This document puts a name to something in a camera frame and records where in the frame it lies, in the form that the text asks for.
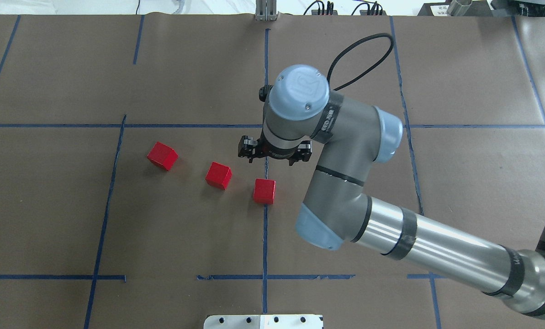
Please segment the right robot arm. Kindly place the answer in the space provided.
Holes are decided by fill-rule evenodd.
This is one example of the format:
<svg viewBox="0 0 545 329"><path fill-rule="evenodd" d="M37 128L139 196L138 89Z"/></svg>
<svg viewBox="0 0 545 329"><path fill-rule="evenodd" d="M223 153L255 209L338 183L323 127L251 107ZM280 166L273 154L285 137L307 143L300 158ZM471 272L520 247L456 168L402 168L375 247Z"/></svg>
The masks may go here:
<svg viewBox="0 0 545 329"><path fill-rule="evenodd" d="M312 140L323 145L296 231L308 243L338 250L352 242L382 256L432 271L498 298L517 313L545 320L545 227L534 250L516 250L429 218L423 196L452 210L473 207L476 223L494 222L489 234L508 235L508 225L531 202L543 201L545 150L517 147L532 129L427 129L421 169L442 183L438 191L414 189L420 211L381 200L401 179L372 168L386 163L417 128L396 115L329 87L329 79L309 65L292 65L274 84L259 90L264 103L258 139L244 136L238 156L308 162Z"/></svg>

